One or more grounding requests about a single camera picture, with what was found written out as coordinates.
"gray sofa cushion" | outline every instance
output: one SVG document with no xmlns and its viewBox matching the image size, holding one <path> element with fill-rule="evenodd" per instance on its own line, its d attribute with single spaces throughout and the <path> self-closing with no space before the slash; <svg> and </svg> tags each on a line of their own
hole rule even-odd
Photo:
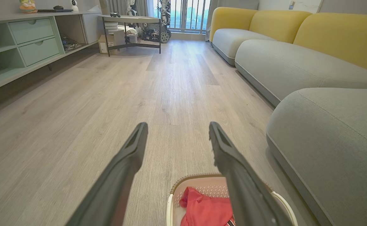
<svg viewBox="0 0 367 226">
<path fill-rule="evenodd" d="M 238 47 L 243 41 L 253 39 L 274 40 L 249 30 L 223 28 L 216 30 L 213 36 L 213 47 L 229 64 L 234 66 Z"/>
<path fill-rule="evenodd" d="M 295 91 L 266 131 L 321 225 L 367 225 L 367 89 Z"/>
<path fill-rule="evenodd" d="M 303 88 L 367 89 L 366 69 L 284 42 L 246 40 L 238 49 L 235 66 L 245 77 L 252 77 L 251 83 L 260 83 L 261 93 L 270 93 L 271 98 L 265 96 L 274 105 Z"/>
</svg>

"red cloth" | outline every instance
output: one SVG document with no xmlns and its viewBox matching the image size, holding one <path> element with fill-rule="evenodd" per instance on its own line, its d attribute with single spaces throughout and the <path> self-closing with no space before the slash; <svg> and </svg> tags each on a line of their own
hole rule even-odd
<svg viewBox="0 0 367 226">
<path fill-rule="evenodd" d="M 181 226 L 225 226 L 233 216 L 229 198 L 212 198 L 187 187 L 179 204 L 186 207 Z"/>
</svg>

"electronic device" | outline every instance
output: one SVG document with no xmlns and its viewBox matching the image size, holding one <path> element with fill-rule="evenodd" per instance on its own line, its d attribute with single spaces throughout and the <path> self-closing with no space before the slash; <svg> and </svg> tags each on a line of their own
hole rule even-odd
<svg viewBox="0 0 367 226">
<path fill-rule="evenodd" d="M 136 126 L 66 226 L 122 226 L 133 177 L 142 166 L 147 133 L 147 123 Z M 227 180 L 237 225 L 291 226 L 265 184 L 216 122 L 210 122 L 209 139 L 215 166 Z"/>
<path fill-rule="evenodd" d="M 156 23 L 143 23 L 142 39 L 158 42 L 161 39 L 161 43 L 167 43 L 172 36 L 169 30 L 171 22 L 171 0 L 161 0 L 161 7 L 158 7 L 159 15 L 161 15 L 161 24 Z"/>
<path fill-rule="evenodd" d="M 78 12 L 79 8 L 77 7 L 77 2 L 76 0 L 71 0 L 70 3 L 72 4 L 72 9 L 74 12 Z"/>
<path fill-rule="evenodd" d="M 115 12 L 115 13 L 111 13 L 109 14 L 111 17 L 121 17 L 121 15 L 119 15 L 119 13 Z"/>
</svg>

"window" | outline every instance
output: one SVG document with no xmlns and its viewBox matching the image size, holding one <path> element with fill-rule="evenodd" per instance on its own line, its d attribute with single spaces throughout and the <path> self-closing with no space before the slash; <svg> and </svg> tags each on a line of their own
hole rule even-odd
<svg viewBox="0 0 367 226">
<path fill-rule="evenodd" d="M 154 16 L 160 17 L 157 6 L 160 7 L 161 3 L 158 0 L 152 1 L 154 5 Z M 209 8 L 210 0 L 171 0 L 170 29 L 198 32 L 200 32 L 200 30 L 205 31 Z"/>
</svg>

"round table top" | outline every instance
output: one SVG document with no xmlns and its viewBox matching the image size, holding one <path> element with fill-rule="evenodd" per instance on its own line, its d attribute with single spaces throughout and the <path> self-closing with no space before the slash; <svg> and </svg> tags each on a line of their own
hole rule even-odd
<svg viewBox="0 0 367 226">
<path fill-rule="evenodd" d="M 121 15 L 121 17 L 101 15 L 99 17 L 104 18 L 104 21 L 106 22 L 119 22 L 119 23 L 159 23 L 160 22 L 160 19 L 156 17 L 126 16 L 126 15 Z"/>
</svg>

